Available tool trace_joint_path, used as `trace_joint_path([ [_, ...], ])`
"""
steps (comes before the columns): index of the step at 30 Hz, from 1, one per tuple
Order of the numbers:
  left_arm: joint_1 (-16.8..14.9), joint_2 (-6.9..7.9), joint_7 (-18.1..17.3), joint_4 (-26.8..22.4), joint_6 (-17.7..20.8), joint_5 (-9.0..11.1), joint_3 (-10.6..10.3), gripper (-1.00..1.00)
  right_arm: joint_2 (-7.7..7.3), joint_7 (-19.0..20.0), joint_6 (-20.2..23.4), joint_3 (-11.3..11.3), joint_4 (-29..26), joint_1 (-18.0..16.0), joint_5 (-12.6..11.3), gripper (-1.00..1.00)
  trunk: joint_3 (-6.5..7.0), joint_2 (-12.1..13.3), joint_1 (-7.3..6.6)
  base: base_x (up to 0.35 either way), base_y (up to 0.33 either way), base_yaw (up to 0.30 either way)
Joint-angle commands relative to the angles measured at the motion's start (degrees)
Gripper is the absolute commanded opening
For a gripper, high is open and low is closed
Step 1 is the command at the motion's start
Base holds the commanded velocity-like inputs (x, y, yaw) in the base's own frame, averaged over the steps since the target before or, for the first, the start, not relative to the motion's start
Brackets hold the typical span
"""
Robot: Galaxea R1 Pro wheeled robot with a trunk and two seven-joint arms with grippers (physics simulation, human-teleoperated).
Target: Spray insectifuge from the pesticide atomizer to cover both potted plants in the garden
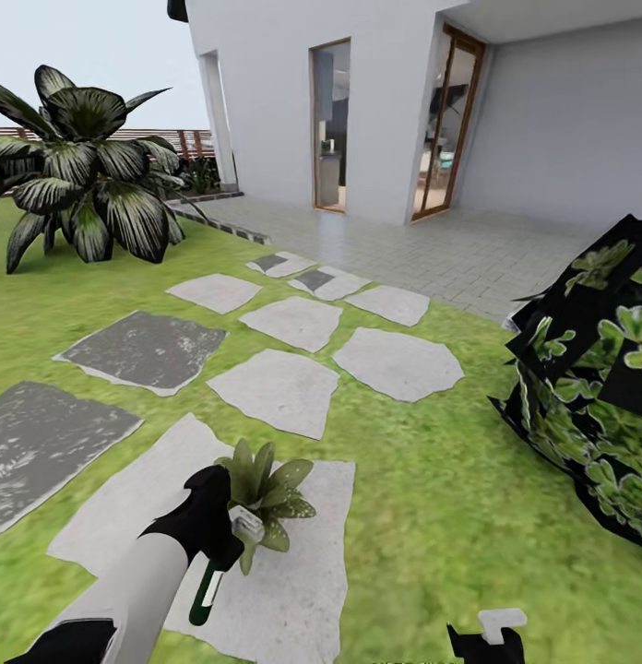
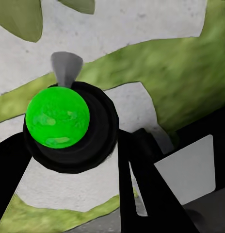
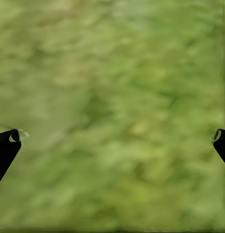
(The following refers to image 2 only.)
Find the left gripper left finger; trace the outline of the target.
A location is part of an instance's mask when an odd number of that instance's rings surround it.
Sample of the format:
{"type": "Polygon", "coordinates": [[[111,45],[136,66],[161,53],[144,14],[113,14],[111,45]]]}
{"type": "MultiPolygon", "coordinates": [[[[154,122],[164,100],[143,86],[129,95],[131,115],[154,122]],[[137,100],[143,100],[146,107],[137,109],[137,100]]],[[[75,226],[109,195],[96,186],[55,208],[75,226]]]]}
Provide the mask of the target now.
{"type": "Polygon", "coordinates": [[[23,132],[0,143],[0,220],[31,158],[23,132]]]}

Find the insectifuge atomizer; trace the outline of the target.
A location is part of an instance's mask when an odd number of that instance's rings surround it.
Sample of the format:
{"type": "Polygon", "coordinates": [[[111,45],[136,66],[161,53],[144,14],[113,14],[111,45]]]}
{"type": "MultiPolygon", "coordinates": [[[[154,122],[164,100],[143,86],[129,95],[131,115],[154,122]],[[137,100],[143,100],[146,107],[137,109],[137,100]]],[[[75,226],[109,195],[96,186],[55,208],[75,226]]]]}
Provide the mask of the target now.
{"type": "Polygon", "coordinates": [[[112,154],[119,137],[119,116],[101,89],[75,81],[83,58],[59,51],[50,60],[58,84],[30,101],[23,124],[25,144],[47,169],[80,174],[112,154]]]}

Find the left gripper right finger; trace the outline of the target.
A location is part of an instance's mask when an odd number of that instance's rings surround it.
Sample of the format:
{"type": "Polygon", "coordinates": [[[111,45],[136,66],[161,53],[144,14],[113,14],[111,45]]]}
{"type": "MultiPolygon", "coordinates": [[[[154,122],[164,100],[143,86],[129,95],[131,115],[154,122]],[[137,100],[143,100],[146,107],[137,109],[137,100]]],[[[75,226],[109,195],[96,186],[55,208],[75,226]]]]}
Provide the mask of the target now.
{"type": "Polygon", "coordinates": [[[133,133],[119,129],[117,145],[121,233],[200,233],[133,133]],[[137,214],[129,161],[148,216],[137,214]]]}

